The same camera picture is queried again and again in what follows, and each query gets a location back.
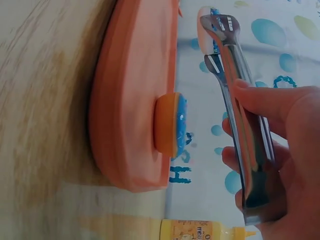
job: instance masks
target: bottle label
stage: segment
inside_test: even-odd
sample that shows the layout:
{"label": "bottle label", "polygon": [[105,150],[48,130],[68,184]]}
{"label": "bottle label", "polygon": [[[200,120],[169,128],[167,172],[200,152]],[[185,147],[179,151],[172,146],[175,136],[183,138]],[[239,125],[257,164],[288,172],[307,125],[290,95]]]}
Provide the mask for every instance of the bottle label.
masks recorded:
{"label": "bottle label", "polygon": [[213,240],[210,221],[173,220],[171,240]]}

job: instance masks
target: hand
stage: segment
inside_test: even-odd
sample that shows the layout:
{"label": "hand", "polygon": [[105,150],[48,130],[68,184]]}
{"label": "hand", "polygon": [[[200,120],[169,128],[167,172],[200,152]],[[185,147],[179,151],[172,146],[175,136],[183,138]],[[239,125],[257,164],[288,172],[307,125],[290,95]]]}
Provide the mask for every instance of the hand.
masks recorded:
{"label": "hand", "polygon": [[[233,90],[245,109],[266,117],[270,130],[288,141],[289,148],[273,142],[286,190],[287,215],[258,225],[263,239],[320,239],[320,88],[250,87],[239,79]],[[222,127],[231,135],[228,119]],[[235,156],[234,147],[224,148],[223,162],[239,173]],[[235,195],[235,203],[241,209],[241,192]]]}

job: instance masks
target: wood grain surface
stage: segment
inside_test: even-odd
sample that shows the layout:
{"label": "wood grain surface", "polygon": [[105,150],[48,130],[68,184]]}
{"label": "wood grain surface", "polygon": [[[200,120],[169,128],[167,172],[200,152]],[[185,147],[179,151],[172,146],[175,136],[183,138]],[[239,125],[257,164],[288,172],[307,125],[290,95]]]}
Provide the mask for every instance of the wood grain surface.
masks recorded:
{"label": "wood grain surface", "polygon": [[[163,218],[164,191],[133,194],[111,186],[90,150],[88,99],[114,4],[0,1],[2,240],[149,240],[150,224],[158,224],[151,218]],[[94,233],[79,218],[102,219],[110,233]],[[139,227],[126,233],[134,219]],[[111,232],[121,229],[120,237]]]}

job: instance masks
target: stainless steel tongs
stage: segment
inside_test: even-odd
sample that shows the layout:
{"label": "stainless steel tongs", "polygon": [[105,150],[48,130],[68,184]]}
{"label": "stainless steel tongs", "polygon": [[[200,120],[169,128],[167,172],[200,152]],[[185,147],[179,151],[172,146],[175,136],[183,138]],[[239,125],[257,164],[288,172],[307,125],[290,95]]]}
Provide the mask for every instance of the stainless steel tongs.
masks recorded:
{"label": "stainless steel tongs", "polygon": [[239,22],[230,15],[205,15],[201,25],[216,41],[221,54],[204,57],[210,72],[218,79],[227,108],[233,142],[240,166],[242,207],[246,225],[275,221],[287,213],[286,192],[275,163],[273,142],[268,121],[244,109],[233,96],[235,79],[253,84],[252,75],[238,42]]}

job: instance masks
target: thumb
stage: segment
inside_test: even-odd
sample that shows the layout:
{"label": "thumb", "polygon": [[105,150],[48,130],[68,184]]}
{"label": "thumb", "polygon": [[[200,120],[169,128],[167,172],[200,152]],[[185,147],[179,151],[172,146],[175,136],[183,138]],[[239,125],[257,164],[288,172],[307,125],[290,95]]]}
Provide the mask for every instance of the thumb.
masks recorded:
{"label": "thumb", "polygon": [[320,92],[314,86],[297,88],[251,87],[241,79],[234,81],[233,91],[235,98],[249,112],[284,123],[296,103],[309,94]]}

